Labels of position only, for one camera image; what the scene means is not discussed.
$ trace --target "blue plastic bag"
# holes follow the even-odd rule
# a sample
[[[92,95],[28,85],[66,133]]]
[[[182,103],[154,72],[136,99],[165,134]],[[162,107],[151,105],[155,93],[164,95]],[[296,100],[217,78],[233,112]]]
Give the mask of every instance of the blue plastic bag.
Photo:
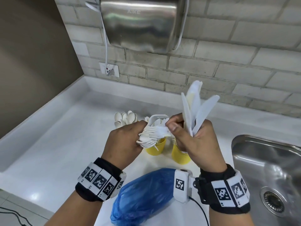
[[[175,169],[162,168],[123,186],[113,204],[112,224],[139,225],[173,198]]]

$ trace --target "sink basin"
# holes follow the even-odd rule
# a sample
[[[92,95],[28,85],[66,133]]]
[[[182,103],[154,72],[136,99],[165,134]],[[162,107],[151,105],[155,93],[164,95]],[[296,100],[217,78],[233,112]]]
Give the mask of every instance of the sink basin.
[[[254,224],[301,225],[301,148],[240,135],[232,141],[232,154],[250,191]]]

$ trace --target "yellow cup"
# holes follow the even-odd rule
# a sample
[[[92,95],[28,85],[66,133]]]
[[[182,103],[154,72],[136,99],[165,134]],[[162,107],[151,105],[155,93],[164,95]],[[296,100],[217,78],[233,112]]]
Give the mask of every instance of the yellow cup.
[[[162,153],[164,146],[166,143],[166,139],[162,138],[159,140],[159,142],[156,144],[156,147],[158,148],[158,150],[155,147],[151,147],[151,148],[146,148],[146,152],[149,153],[151,156],[158,156]]]
[[[181,165],[187,164],[191,160],[189,155],[181,152],[176,144],[173,145],[171,157],[176,163]]]

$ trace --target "electrical outlet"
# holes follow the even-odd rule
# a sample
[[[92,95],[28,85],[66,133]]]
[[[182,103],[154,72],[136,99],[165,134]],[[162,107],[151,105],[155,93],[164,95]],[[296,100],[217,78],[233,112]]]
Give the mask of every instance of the electrical outlet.
[[[102,72],[103,74],[106,74],[106,75],[107,75],[107,74],[109,73],[109,71],[113,69],[113,70],[114,70],[114,74],[111,75],[111,76],[115,76],[115,77],[117,77],[117,78],[120,77],[120,75],[119,75],[119,68],[118,68],[117,65],[107,64],[107,69],[106,69],[106,71],[104,70],[104,66],[105,66],[105,65],[106,65],[105,63],[99,62],[100,70],[101,70],[101,72]]]

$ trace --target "white power cable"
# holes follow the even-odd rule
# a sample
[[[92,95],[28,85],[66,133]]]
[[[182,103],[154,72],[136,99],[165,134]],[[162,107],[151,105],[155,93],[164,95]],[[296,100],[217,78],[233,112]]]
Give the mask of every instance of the white power cable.
[[[104,73],[106,75],[108,75],[109,74],[109,73],[107,73],[107,65],[108,65],[108,38],[107,38],[106,30],[104,29],[103,19],[102,19],[102,15],[101,15],[101,12],[100,12],[100,5],[97,4],[97,3],[89,2],[89,1],[86,1],[85,4],[90,9],[92,9],[92,10],[100,13],[100,19],[101,19],[102,27],[103,27],[104,44],[105,44],[105,47],[106,47],[106,62],[105,62],[105,65],[104,65]]]
[[[182,36],[183,36],[183,32],[184,32],[184,27],[185,27],[185,22],[186,22],[186,18],[187,18],[187,14],[188,14],[188,9],[189,9],[189,0],[186,0],[186,10],[185,10],[185,14],[184,14],[184,18],[182,21],[182,28],[181,28],[181,33],[180,33],[180,37],[179,37],[179,41],[178,44],[176,46],[176,48],[174,48],[174,50],[177,50],[181,44],[181,40],[182,40]]]

